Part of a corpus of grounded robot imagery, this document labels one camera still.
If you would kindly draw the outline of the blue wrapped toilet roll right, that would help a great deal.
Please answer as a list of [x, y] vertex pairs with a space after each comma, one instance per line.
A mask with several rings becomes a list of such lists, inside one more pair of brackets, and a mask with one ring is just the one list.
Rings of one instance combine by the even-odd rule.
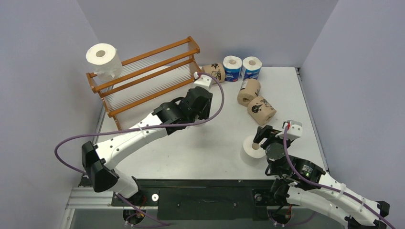
[[262, 68], [262, 62], [254, 56], [249, 56], [243, 59], [240, 71], [240, 78], [245, 79], [258, 79]]

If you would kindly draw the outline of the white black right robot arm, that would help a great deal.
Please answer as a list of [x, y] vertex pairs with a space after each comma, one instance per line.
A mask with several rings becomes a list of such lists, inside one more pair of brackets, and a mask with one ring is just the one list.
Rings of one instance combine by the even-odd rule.
[[265, 175], [274, 176], [270, 199], [280, 205], [297, 205], [327, 216], [346, 229], [393, 228], [386, 217], [390, 205], [369, 200], [338, 182], [317, 164], [290, 155], [288, 148], [302, 136], [302, 125], [292, 120], [282, 130], [259, 126], [253, 146], [265, 153]]

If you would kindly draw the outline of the brown wrapped roll plain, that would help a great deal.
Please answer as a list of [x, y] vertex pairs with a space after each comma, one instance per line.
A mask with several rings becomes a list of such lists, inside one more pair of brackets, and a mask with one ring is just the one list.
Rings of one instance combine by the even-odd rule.
[[248, 104], [258, 97], [261, 89], [260, 82], [256, 79], [245, 79], [240, 87], [239, 93], [237, 95], [237, 101], [243, 106], [248, 106]]

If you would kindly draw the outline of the blue wrapped toilet roll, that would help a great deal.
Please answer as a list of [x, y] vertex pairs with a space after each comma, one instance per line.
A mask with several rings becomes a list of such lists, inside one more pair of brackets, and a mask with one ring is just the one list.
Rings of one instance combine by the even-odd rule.
[[242, 68], [242, 60], [236, 56], [226, 56], [223, 60], [225, 72], [225, 80], [228, 82], [236, 82], [239, 79], [239, 74]]
[[262, 62], [254, 56], [249, 56], [243, 59], [240, 71], [240, 78], [245, 79], [258, 79], [262, 68]]

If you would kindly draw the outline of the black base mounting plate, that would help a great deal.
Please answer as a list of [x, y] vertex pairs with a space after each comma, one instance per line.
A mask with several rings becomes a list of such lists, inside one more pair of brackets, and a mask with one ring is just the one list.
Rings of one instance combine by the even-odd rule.
[[160, 220], [265, 220], [267, 212], [285, 213], [271, 195], [273, 181], [207, 179], [139, 179], [134, 205], [156, 211]]

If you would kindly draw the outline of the orange wooden tiered shelf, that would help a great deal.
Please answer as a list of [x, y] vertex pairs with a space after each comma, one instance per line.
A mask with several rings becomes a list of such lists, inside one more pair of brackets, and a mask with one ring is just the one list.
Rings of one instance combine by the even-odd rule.
[[138, 105], [194, 82], [194, 72], [201, 71], [194, 57], [199, 52], [199, 45], [189, 36], [123, 61], [117, 79], [105, 81], [96, 73], [86, 77], [117, 129], [128, 129], [135, 124]]

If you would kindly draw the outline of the white toilet paper roll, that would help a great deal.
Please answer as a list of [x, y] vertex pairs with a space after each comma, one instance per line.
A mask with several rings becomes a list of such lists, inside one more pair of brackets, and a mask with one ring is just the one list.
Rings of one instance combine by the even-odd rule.
[[103, 81], [112, 81], [122, 74], [122, 62], [117, 49], [111, 44], [95, 44], [87, 50], [85, 57], [93, 66], [94, 74]]
[[206, 123], [206, 120], [197, 120], [196, 122], [187, 125], [186, 128], [189, 128], [189, 127], [201, 127], [201, 126], [205, 125], [205, 123]]
[[248, 136], [244, 141], [240, 153], [241, 160], [249, 165], [255, 166], [265, 157], [265, 151], [258, 143], [254, 143], [254, 135]]

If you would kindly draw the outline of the brown roll black print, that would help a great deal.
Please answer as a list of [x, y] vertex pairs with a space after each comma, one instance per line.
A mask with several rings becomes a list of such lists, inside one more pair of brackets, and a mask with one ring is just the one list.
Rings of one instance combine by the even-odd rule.
[[248, 104], [247, 111], [260, 126], [267, 124], [277, 112], [263, 96], [253, 99]]

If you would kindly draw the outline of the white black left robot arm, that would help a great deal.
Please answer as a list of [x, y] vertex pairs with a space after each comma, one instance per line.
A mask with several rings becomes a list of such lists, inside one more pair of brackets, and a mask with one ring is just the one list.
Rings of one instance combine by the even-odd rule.
[[142, 200], [142, 191], [134, 177], [118, 171], [116, 166], [143, 146], [177, 130], [188, 123], [209, 118], [213, 94], [202, 87], [190, 89], [185, 97], [162, 103], [142, 121], [123, 135], [110, 140], [82, 145], [82, 165], [96, 193], [112, 190], [130, 205]]

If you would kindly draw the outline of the brown wrapped roll with cartoon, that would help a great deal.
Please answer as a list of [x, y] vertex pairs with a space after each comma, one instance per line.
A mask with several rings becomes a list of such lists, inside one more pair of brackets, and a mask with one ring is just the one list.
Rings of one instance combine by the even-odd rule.
[[210, 74], [216, 78], [220, 83], [225, 81], [225, 71], [222, 63], [212, 63], [202, 67], [204, 73]]

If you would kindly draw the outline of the blue wrapped toilet roll left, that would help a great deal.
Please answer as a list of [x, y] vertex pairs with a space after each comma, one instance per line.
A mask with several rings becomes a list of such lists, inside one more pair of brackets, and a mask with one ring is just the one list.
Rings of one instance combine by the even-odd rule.
[[236, 82], [239, 79], [239, 74], [242, 68], [242, 60], [236, 56], [226, 56], [223, 60], [225, 72], [225, 80], [228, 82]]

